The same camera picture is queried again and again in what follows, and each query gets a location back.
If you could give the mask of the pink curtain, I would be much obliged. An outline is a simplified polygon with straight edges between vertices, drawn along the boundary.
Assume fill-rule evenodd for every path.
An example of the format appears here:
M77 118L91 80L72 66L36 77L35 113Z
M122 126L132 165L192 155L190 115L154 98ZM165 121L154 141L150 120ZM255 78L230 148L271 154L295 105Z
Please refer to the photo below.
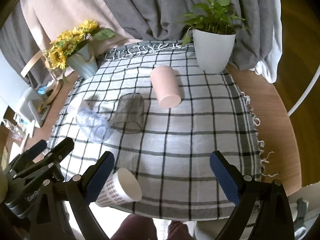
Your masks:
M108 49L138 42L120 26L103 0L21 0L21 8L27 26L42 51L48 49L50 42L63 31L72 30L84 20L94 20L100 27L116 33L108 40L93 39L90 42L89 47L95 56Z

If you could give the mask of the grey curtain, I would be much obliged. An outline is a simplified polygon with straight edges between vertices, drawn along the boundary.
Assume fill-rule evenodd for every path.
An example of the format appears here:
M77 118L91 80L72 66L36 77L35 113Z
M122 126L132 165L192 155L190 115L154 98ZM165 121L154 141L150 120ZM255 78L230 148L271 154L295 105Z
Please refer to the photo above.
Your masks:
M103 0L120 26L138 40L181 40L181 16L203 0ZM282 55L280 0L232 0L235 12L246 20L236 35L231 64L250 69L269 83L277 79ZM15 72L39 51L19 1L1 29L1 52Z

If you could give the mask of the white pot green plant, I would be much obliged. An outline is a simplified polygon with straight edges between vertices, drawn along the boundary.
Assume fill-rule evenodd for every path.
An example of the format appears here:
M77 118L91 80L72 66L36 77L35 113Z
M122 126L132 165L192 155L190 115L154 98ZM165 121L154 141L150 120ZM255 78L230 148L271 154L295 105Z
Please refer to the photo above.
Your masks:
M193 42L199 67L207 74L225 70L231 57L235 37L246 20L234 9L232 0L205 0L182 15L187 27L182 46Z

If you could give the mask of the wooden desk lamp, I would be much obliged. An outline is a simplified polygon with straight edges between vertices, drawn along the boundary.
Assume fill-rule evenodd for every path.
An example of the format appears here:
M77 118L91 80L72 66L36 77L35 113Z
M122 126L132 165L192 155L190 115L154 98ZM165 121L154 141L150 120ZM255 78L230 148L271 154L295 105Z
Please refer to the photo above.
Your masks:
M27 77L39 61L43 67L40 73L44 74L44 76L42 77L43 81L37 85L37 88L44 87L44 94L40 94L42 99L41 105L44 107L54 101L65 83L69 83L68 76L73 71L71 68L65 70L53 69L43 51L39 50L22 68L20 72L21 77Z

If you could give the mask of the checked paper cup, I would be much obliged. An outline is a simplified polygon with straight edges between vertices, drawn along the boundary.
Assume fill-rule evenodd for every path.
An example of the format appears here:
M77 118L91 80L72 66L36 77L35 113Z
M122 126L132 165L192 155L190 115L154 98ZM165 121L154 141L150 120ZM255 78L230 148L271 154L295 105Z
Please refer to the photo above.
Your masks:
M123 205L142 199L141 187L135 176L125 168L119 168L103 186L95 203L100 207Z

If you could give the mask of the grey checked tablecloth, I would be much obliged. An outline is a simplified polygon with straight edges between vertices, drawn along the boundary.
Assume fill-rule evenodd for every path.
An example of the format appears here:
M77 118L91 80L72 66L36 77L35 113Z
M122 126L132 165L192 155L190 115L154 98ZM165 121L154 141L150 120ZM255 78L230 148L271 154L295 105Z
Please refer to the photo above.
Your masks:
M197 64L195 48L175 42L140 42L101 54L99 69L88 80L79 79L66 104L80 98L107 120L112 120L122 95L139 93L144 100L143 130L115 131L101 144L91 142L63 107L48 148L70 137L74 150L61 162L66 179L82 174L106 151L115 168L128 169L138 180L142 199L120 210L160 219L211 220L228 217L234 204L227 200L210 169L209 157L220 151L242 174L264 176L258 139L259 119L249 108L250 98L231 74L207 74ZM181 102L160 108L150 74L158 66L171 67Z

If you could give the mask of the pink cylindrical cup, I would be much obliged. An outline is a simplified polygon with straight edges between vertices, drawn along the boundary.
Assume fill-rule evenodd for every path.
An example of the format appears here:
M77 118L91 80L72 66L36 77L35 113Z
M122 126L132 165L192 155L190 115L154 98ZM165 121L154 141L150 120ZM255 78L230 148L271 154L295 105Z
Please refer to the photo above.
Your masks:
M181 102L178 81L169 66L158 66L151 71L151 84L160 108L174 108Z

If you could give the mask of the smoky grey square glass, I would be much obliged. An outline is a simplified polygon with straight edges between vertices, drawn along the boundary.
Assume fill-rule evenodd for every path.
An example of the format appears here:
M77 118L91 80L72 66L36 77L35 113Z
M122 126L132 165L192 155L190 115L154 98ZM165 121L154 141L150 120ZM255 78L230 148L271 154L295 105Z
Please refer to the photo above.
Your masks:
M112 119L112 128L120 133L135 134L143 130L144 100L139 93L122 95Z

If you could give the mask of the white floor lamp pole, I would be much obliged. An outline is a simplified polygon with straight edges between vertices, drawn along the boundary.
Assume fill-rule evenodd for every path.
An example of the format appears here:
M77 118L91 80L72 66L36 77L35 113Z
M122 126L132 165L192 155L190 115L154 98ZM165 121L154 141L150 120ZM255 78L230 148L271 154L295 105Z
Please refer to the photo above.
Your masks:
M307 88L304 90L303 94L300 96L297 102L292 106L292 108L288 111L287 113L288 116L291 116L297 110L297 108L302 104L302 102L306 99L306 97L308 96L308 94L311 92L314 85L316 84L319 76L320 76L320 65L318 66L313 78L311 79Z

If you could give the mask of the white mini projector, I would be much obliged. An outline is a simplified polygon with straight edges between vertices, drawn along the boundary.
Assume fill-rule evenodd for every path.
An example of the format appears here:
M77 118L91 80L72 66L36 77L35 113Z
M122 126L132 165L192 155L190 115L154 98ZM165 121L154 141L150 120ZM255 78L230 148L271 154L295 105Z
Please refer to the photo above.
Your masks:
M41 114L37 111L42 105L43 98L36 90L27 88L18 101L18 113L24 121L31 123L35 121L35 127L40 128L43 124Z

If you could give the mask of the sunflower bouquet blue vase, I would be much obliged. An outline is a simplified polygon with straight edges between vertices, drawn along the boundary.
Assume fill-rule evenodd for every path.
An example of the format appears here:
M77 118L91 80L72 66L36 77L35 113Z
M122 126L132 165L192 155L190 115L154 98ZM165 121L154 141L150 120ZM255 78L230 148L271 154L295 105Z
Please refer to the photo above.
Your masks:
M100 27L97 21L84 20L72 30L63 31L50 42L49 48L43 51L45 65L48 70L61 70L63 79L67 67L78 72L83 79L89 79L98 71L95 55L90 46L91 40L109 40L115 35L115 31Z

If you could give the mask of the clear bluish plastic cup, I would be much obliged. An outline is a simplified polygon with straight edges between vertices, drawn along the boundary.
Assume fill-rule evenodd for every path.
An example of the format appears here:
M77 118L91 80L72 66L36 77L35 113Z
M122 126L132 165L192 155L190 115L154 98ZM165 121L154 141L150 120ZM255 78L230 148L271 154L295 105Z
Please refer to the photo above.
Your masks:
M108 121L89 108L80 108L76 115L76 124L93 143L101 144L108 140L113 133Z

